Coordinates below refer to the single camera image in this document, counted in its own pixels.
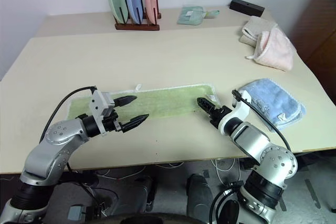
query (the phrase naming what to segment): pink towel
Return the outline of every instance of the pink towel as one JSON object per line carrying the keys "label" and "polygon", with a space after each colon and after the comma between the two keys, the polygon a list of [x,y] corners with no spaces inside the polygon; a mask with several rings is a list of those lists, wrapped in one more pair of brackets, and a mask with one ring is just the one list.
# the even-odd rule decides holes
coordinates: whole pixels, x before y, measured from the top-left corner
{"label": "pink towel", "polygon": [[293,68],[295,51],[295,47],[286,35],[275,27],[259,35],[254,55],[247,59],[254,59],[261,65],[289,71]]}

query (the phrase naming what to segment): dish rack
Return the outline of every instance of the dish rack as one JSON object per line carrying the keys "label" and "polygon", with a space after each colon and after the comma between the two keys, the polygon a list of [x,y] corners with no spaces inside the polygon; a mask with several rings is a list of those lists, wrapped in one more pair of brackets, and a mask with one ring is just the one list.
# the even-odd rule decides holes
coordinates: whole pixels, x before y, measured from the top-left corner
{"label": "dish rack", "polygon": [[[156,10],[158,11],[158,16],[156,16],[156,10],[155,8],[153,8],[155,24],[151,24],[151,22],[148,19],[146,7],[143,8],[142,0],[140,0],[140,2],[141,2],[142,9],[139,10],[138,8],[136,8],[138,18],[140,20],[140,24],[136,24],[135,22],[133,22],[132,18],[130,17],[130,14],[128,14],[128,19],[130,19],[131,23],[128,23],[128,21],[125,20],[124,18],[121,7],[119,7],[119,12],[121,14],[123,23],[118,22],[117,19],[114,17],[114,20],[115,20],[114,26],[116,30],[135,30],[135,31],[159,31],[160,30],[160,25],[157,22],[158,19],[161,19],[161,13],[159,12],[159,1],[156,0]],[[143,19],[147,20],[146,24],[143,24],[142,20],[140,19],[140,12],[143,13]]]}

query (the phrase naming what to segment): black cable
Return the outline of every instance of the black cable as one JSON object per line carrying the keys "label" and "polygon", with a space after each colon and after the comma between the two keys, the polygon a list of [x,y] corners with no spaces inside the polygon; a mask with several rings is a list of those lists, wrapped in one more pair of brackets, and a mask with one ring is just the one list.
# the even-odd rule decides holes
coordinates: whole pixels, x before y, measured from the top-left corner
{"label": "black cable", "polygon": [[95,189],[95,190],[105,190],[105,191],[110,191],[111,193],[114,193],[114,195],[115,195],[115,197],[116,197],[117,199],[119,199],[118,194],[117,194],[115,191],[111,190],[111,189],[102,188],[102,187],[90,187],[90,188],[91,188],[91,189]]}
{"label": "black cable", "polygon": [[214,207],[215,207],[216,201],[227,190],[229,190],[229,188],[227,188],[227,189],[221,191],[220,193],[218,193],[216,195],[216,197],[214,198],[214,200],[212,201],[211,206],[210,206],[210,211],[209,211],[209,223],[210,224],[212,224],[212,214],[213,214],[213,211],[214,211]]}
{"label": "black cable", "polygon": [[[69,163],[67,163],[67,168],[68,168],[70,174],[73,174],[73,171],[72,171]],[[96,197],[83,185],[83,183],[81,181],[79,181],[79,179],[75,179],[75,176],[74,176],[74,180],[93,199],[94,203],[96,203],[97,206],[99,206],[100,204],[99,204],[98,200],[96,199]]]}
{"label": "black cable", "polygon": [[[56,115],[56,113],[57,113],[57,111],[59,110],[59,108],[62,106],[62,104],[70,97],[70,96],[72,96],[73,94],[75,94],[75,93],[77,93],[77,92],[79,92],[79,91],[82,91],[82,90],[91,90],[91,93],[93,94],[93,92],[97,89],[95,86],[87,86],[87,87],[83,87],[83,88],[79,88],[79,89],[76,89],[76,90],[73,90],[73,92],[71,92],[71,93],[69,93],[69,94],[67,94],[61,101],[60,101],[60,103],[57,105],[57,107],[55,108],[55,110],[53,111],[53,113],[51,114],[51,116],[50,116],[50,118],[49,118],[49,120],[48,120],[48,122],[47,122],[47,124],[46,124],[46,126],[44,127],[44,129],[43,129],[43,132],[42,132],[42,135],[41,135],[41,137],[40,137],[40,141],[39,141],[39,143],[41,143],[42,142],[42,140],[43,140],[43,138],[44,138],[44,136],[45,136],[45,134],[46,134],[46,132],[47,132],[47,130],[48,130],[48,128],[49,128],[49,126],[50,126],[50,124],[51,124],[51,122],[52,122],[52,120],[54,119],[54,117],[55,117],[55,115]],[[69,163],[67,163],[67,168],[68,168],[68,170],[69,170],[69,172],[70,172],[70,174],[73,174],[73,171],[72,171],[72,169],[71,169],[71,167],[70,167],[70,165],[69,165]],[[99,202],[97,201],[97,199],[95,198],[95,196],[83,185],[83,183],[81,182],[81,181],[79,181],[79,180],[76,180],[77,181],[77,183],[79,184],[79,186],[81,187],[81,188],[83,188],[83,190],[93,199],[93,201],[97,204],[97,206],[99,206]]]}
{"label": "black cable", "polygon": [[46,132],[47,132],[47,130],[48,130],[48,128],[49,128],[51,122],[52,122],[52,120],[54,119],[54,117],[55,117],[57,111],[58,111],[59,108],[62,106],[62,104],[63,104],[63,103],[64,103],[70,96],[72,96],[73,94],[75,94],[75,93],[77,93],[77,92],[79,92],[79,91],[82,91],[82,90],[87,90],[87,89],[90,89],[90,90],[91,90],[91,93],[93,94],[94,90],[96,90],[97,88],[96,88],[95,86],[88,86],[88,87],[83,87],[83,88],[80,88],[80,89],[76,89],[76,90],[73,90],[73,92],[67,94],[67,96],[64,97],[64,98],[61,100],[61,102],[60,102],[60,103],[57,105],[57,107],[55,108],[54,112],[51,114],[51,116],[50,116],[50,118],[49,118],[49,120],[48,120],[46,126],[44,127],[44,129],[43,129],[43,131],[42,131],[42,135],[41,135],[41,137],[40,137],[40,143],[42,142],[42,140],[43,140],[43,138],[44,138],[44,136],[45,136],[45,134],[46,134]]}
{"label": "black cable", "polygon": [[222,199],[220,199],[220,201],[219,201],[219,203],[218,203],[218,205],[216,207],[216,215],[215,215],[215,217],[216,217],[217,223],[219,223],[219,215],[218,215],[218,213],[219,213],[220,206],[222,205],[222,203],[224,202],[224,200],[227,199],[227,197],[229,197],[231,194],[234,194],[235,192],[236,192],[235,190],[230,191],[228,194],[224,195],[224,197]]}
{"label": "black cable", "polygon": [[264,119],[272,128],[273,130],[275,130],[276,133],[278,133],[278,135],[281,137],[282,141],[284,142],[286,148],[291,151],[289,144],[287,142],[287,140],[285,139],[284,135],[282,135],[282,133],[278,130],[278,128],[276,128],[276,126],[274,124],[272,124],[272,122],[270,120],[268,120],[256,107],[254,107],[251,103],[249,103],[248,101],[246,101],[245,99],[242,98],[242,95],[237,91],[237,90],[233,90],[232,91],[233,96],[235,97],[235,99],[239,102],[242,101],[243,103],[245,103],[247,106],[249,106],[255,113],[258,114],[258,116],[260,116],[262,119]]}

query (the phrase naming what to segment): wooden cabinet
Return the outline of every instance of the wooden cabinet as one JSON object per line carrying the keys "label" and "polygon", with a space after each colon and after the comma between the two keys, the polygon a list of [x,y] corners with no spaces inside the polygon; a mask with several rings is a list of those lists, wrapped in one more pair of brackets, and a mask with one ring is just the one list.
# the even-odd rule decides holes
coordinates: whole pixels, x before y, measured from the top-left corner
{"label": "wooden cabinet", "polygon": [[336,104],[336,0],[311,0],[290,37]]}

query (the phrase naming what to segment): folded towel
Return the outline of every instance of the folded towel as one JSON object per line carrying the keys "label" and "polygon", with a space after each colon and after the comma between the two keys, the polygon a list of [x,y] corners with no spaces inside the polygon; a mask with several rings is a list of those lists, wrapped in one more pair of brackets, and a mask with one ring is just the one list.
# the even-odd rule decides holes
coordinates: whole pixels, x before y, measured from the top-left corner
{"label": "folded towel", "polygon": [[277,23],[268,21],[263,18],[251,16],[249,21],[243,26],[243,35],[239,39],[240,42],[256,47],[258,36],[262,31],[271,31],[272,28],[278,26]]}
{"label": "folded towel", "polygon": [[263,31],[257,40],[253,56],[257,63],[283,71],[293,68],[293,56],[296,49],[287,36],[277,27],[271,31]]}
{"label": "folded towel", "polygon": [[[299,122],[306,114],[303,104],[270,79],[251,82],[240,90],[246,90],[251,95],[252,105],[279,130]],[[268,123],[263,122],[273,131]]]}
{"label": "folded towel", "polygon": [[[200,111],[202,109],[198,106],[195,97],[206,97],[214,104],[219,104],[215,88],[210,84],[195,84],[156,90],[140,90],[140,87],[141,85],[138,85],[135,90],[111,93],[112,99],[124,95],[136,95],[138,97],[127,106],[118,108],[118,120],[120,122],[127,122],[137,115],[147,113],[153,119]],[[84,113],[90,115],[89,103],[91,100],[91,97],[73,98],[69,106],[67,119],[74,119]]]}

